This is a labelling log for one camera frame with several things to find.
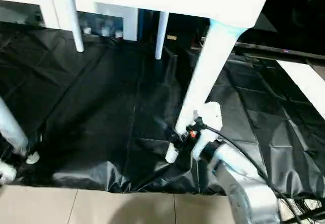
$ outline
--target white frame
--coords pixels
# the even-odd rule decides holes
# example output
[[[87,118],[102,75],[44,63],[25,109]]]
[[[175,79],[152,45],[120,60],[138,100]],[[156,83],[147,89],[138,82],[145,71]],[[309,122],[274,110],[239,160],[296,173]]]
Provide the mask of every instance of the white frame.
[[[39,5],[45,26],[48,28],[59,28],[53,0],[1,0],[1,1]]]

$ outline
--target white cylinder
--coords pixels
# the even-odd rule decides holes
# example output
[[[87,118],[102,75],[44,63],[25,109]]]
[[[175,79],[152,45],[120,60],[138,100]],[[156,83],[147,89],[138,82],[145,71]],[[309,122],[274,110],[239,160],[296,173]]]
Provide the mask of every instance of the white cylinder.
[[[69,13],[71,30],[72,30],[73,38],[75,40],[77,51],[83,52],[84,48],[83,48],[83,42],[82,42],[82,36],[81,36],[81,30],[80,30],[75,0],[67,1],[67,9]]]
[[[2,98],[0,98],[0,133],[15,151],[26,151],[28,139]]]
[[[156,55],[155,55],[157,60],[161,59],[161,54],[163,53],[168,16],[169,16],[169,12],[160,12],[157,43],[156,43]]]
[[[186,132],[186,126],[193,121],[194,110],[206,101],[238,37],[245,28],[235,28],[217,21],[211,21],[201,55],[188,87],[176,131]]]

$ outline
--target floor tile grout line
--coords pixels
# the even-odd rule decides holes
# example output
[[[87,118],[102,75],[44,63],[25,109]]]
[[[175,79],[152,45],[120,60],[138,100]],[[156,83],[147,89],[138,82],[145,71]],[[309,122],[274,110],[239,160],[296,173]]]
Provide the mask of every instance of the floor tile grout line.
[[[175,204],[175,194],[173,194],[173,198],[174,198],[174,217],[175,217],[175,224],[177,224],[177,220],[176,220],[176,204]]]
[[[79,189],[77,189],[77,191],[76,191],[76,195],[75,195],[75,199],[73,200],[73,204],[72,204],[72,207],[71,207],[71,211],[70,211],[70,214],[69,214],[69,218],[68,218],[68,222],[67,222],[67,224],[69,224],[69,222],[70,222],[70,217],[71,217],[71,214],[72,214],[72,211],[73,211],[73,207],[75,206],[75,202],[76,202],[76,198],[77,198],[78,190],[79,190]]]

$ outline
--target black plastic sheet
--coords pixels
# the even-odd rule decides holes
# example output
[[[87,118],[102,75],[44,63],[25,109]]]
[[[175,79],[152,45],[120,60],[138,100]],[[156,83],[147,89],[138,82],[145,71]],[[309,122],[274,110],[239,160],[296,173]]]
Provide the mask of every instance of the black plastic sheet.
[[[137,42],[0,26],[0,95],[41,156],[15,184],[221,194],[204,162],[181,153],[173,165],[158,116],[175,124],[192,69],[186,57]],[[232,55],[208,100],[221,105],[222,132],[295,198],[323,198],[325,122],[275,62]],[[0,150],[6,150],[0,141]]]

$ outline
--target white table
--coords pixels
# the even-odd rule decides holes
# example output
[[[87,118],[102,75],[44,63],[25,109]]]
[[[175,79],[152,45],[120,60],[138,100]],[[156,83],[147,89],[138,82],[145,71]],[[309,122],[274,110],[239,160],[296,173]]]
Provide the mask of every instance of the white table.
[[[168,14],[178,13],[210,18],[211,27],[195,68],[181,109],[176,130],[182,134],[193,111],[208,97],[238,36],[255,25],[266,0],[91,0],[92,2],[161,11],[156,58],[161,56]],[[77,50],[83,51],[74,0],[67,0],[67,11]],[[278,61],[325,117],[324,81],[308,65]]]

